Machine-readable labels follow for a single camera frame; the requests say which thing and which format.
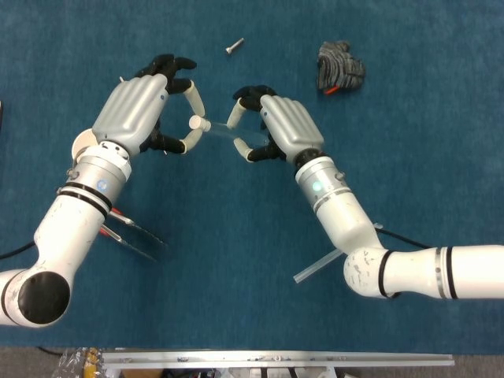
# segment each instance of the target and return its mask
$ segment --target plastic bag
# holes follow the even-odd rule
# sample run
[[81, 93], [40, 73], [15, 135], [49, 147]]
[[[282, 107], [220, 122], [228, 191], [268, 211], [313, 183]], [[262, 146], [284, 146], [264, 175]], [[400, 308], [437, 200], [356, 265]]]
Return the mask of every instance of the plastic bag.
[[66, 350], [51, 378], [106, 378], [102, 352], [97, 348]]

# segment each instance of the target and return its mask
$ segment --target bolt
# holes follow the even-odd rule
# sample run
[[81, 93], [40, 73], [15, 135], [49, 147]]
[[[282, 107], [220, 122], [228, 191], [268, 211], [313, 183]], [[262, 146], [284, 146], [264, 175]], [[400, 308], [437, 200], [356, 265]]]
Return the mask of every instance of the bolt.
[[226, 47], [226, 53], [228, 53], [228, 55], [231, 55], [231, 53], [233, 52], [233, 50], [236, 49], [236, 47], [238, 47], [239, 45], [241, 45], [243, 43], [243, 41], [245, 41], [245, 39], [244, 38], [240, 38], [235, 43], [233, 43], [232, 45], [230, 45], [230, 47]]
[[66, 174], [70, 180], [75, 180], [77, 177], [79, 177], [79, 171], [75, 171], [74, 169], [69, 169]]

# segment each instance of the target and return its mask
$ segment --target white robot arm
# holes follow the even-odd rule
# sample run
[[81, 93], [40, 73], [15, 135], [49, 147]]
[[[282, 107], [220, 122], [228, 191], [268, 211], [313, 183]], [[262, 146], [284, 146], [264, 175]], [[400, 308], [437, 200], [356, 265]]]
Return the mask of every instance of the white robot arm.
[[128, 181], [130, 159], [148, 148], [184, 154], [197, 143], [201, 132], [174, 139], [159, 132], [158, 121], [170, 94], [184, 93], [194, 112], [205, 114], [194, 83], [174, 78], [195, 66], [161, 55], [114, 89], [93, 126], [98, 145], [79, 155], [35, 232], [39, 259], [29, 269], [0, 273], [0, 324], [38, 328], [60, 319], [76, 270]]
[[324, 138], [299, 102], [266, 86], [244, 87], [228, 118], [236, 127], [246, 109], [258, 111], [272, 142], [256, 150], [235, 140], [248, 161], [281, 158], [332, 244], [347, 254], [345, 281], [360, 295], [390, 298], [413, 291], [435, 298], [504, 298], [504, 246], [456, 246], [397, 252], [383, 248], [333, 160], [322, 152]]

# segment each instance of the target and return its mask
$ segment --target black cable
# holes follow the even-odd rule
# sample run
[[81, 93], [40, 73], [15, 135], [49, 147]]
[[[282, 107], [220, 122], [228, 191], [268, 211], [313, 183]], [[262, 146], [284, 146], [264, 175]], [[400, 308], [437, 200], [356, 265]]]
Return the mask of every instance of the black cable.
[[11, 258], [12, 256], [16, 256], [17, 254], [20, 254], [21, 252], [25, 252], [27, 249], [32, 248], [35, 245], [35, 242], [32, 240], [30, 243], [21, 246], [17, 248], [16, 250], [13, 250], [12, 252], [9, 252], [8, 254], [0, 254], [0, 260], [3, 260], [4, 258]]
[[60, 352], [54, 352], [54, 351], [52, 351], [52, 350], [48, 350], [48, 349], [43, 348], [43, 347], [41, 347], [41, 346], [38, 346], [38, 347], [37, 347], [37, 349], [38, 349], [38, 350], [40, 350], [40, 351], [42, 351], [42, 352], [44, 352], [44, 353], [46, 353], [46, 354], [50, 354], [51, 356], [61, 357], [61, 356], [63, 355], [63, 353], [60, 353]]
[[380, 233], [380, 234], [384, 234], [384, 235], [389, 235], [391, 236], [392, 238], [396, 238], [396, 239], [399, 239], [399, 240], [402, 240], [403, 242], [405, 243], [408, 243], [408, 244], [411, 244], [412, 246], [418, 246], [420, 248], [424, 248], [424, 249], [427, 249], [427, 248], [432, 248], [431, 246], [428, 246], [427, 244], [423, 244], [423, 243], [419, 243], [419, 242], [415, 242], [414, 240], [412, 239], [408, 239], [406, 238], [405, 236], [401, 236], [399, 234], [396, 234], [395, 232], [392, 232], [392, 231], [388, 231], [388, 230], [385, 230], [383, 228], [376, 228], [376, 232]]

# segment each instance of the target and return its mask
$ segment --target black ring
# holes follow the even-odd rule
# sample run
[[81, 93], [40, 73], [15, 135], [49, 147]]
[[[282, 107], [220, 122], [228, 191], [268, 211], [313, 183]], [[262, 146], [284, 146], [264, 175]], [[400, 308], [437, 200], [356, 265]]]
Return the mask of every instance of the black ring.
[[91, 198], [86, 197], [85, 195], [80, 195], [79, 193], [76, 193], [75, 191], [62, 191], [59, 195], [68, 195], [69, 197], [78, 198], [84, 202], [87, 202], [91, 206], [93, 206], [97, 211], [102, 213], [104, 218], [107, 218], [108, 213], [98, 203], [93, 201]]
[[451, 251], [452, 246], [447, 247], [447, 276], [448, 276], [448, 287], [450, 288], [450, 295], [452, 299], [458, 299], [457, 292], [455, 291], [454, 273], [451, 268]]
[[7, 281], [7, 283], [3, 287], [3, 291], [2, 291], [2, 309], [3, 309], [3, 313], [6, 315], [6, 317], [8, 317], [13, 323], [15, 323], [17, 325], [21, 325], [21, 324], [17, 323], [12, 317], [10, 317], [9, 313], [7, 313], [7, 308], [6, 308], [6, 292], [7, 292], [7, 287], [12, 282], [12, 280], [14, 278], [16, 278], [20, 273], [24, 272], [25, 270], [21, 270], [19, 273], [15, 274], [9, 281]]
[[387, 295], [387, 292], [385, 291], [384, 287], [385, 265], [387, 264], [387, 260], [393, 252], [395, 251], [388, 250], [387, 252], [385, 252], [380, 263], [380, 271], [378, 272], [378, 289], [380, 289], [380, 294], [382, 294], [382, 296], [384, 296], [385, 298], [396, 298], [399, 296], [399, 294], [401, 294], [401, 293], [394, 293], [393, 295], [389, 296]]
[[79, 189], [89, 191], [92, 195], [100, 198], [109, 207], [109, 209], [112, 209], [112, 202], [105, 195], [103, 195], [96, 189], [93, 189], [92, 187], [88, 187], [83, 183], [66, 183], [63, 187], [78, 187]]

